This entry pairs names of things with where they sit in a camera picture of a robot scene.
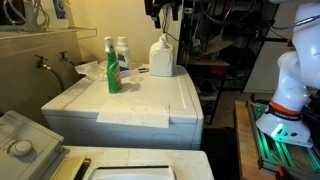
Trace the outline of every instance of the white box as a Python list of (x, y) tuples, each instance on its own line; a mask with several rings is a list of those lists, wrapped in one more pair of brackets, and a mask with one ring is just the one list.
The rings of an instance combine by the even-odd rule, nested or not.
[(173, 77), (139, 74), (142, 81), (122, 79), (121, 93), (153, 103), (170, 105), (169, 128), (96, 122), (108, 97), (107, 81), (81, 79), (41, 109), (50, 128), (62, 135), (66, 145), (200, 149), (203, 113), (187, 71), (176, 66)]

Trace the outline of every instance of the white appliance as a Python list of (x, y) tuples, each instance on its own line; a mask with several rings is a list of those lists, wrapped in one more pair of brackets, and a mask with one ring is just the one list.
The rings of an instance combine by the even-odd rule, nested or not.
[(204, 152), (62, 146), (15, 111), (0, 118), (0, 179), (213, 180)]
[(50, 129), (65, 138), (65, 145), (200, 149), (203, 113), (184, 67), (176, 66), (173, 77), (156, 77), (146, 72), (121, 81), (123, 87), (118, 97), (167, 103), (169, 127), (97, 122), (101, 107), (114, 95), (108, 93), (107, 81), (83, 78), (41, 108)]

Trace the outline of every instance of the wall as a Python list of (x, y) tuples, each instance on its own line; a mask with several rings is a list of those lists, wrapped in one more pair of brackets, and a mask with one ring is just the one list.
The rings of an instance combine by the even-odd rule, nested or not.
[(76, 33), (53, 33), (0, 39), (0, 112), (15, 110), (47, 127), (40, 108), (60, 90), (59, 81), (48, 70), (37, 68), (39, 59), (62, 77), (65, 88), (79, 80), (72, 64), (59, 60), (59, 52), (75, 64), (81, 61)]
[[(297, 3), (280, 4), (275, 16), (274, 26), (284, 27), (293, 24), (296, 8)], [(274, 31), (287, 38), (291, 38), (292, 36), (291, 29)], [(279, 38), (271, 31), (268, 32), (267, 37)], [(265, 42), (244, 91), (273, 93), (278, 84), (278, 58), (290, 50), (291, 48), (287, 47), (287, 43)]]
[[(86, 61), (102, 61), (106, 59), (103, 38), (110, 36), (126, 36), (133, 63), (148, 63), (150, 47), (159, 40), (162, 34), (160, 29), (154, 28), (150, 16), (145, 14), (143, 0), (66, 0), (71, 5), (72, 21), (78, 27), (92, 27), (88, 19), (97, 26), (97, 36), (84, 38), (79, 41), (81, 55)], [(175, 38), (179, 39), (182, 7), (179, 10), (179, 21), (172, 21), (169, 13), (169, 30)], [(78, 37), (88, 37), (94, 32), (79, 32)], [(175, 46), (177, 55), (178, 43), (169, 37), (169, 42)]]

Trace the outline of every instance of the green light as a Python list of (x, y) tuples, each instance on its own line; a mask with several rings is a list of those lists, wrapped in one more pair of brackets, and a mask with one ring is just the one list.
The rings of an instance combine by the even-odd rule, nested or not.
[(275, 137), (278, 131), (283, 127), (283, 124), (278, 124), (278, 126), (272, 131), (271, 136)]

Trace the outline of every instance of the green spray bottle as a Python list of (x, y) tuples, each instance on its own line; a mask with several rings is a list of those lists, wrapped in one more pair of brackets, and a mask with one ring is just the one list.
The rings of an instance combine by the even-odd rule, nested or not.
[(116, 94), (121, 90), (121, 76), (119, 62), (116, 58), (116, 53), (113, 49), (113, 39), (105, 38), (106, 53), (108, 57), (107, 76), (109, 93)]

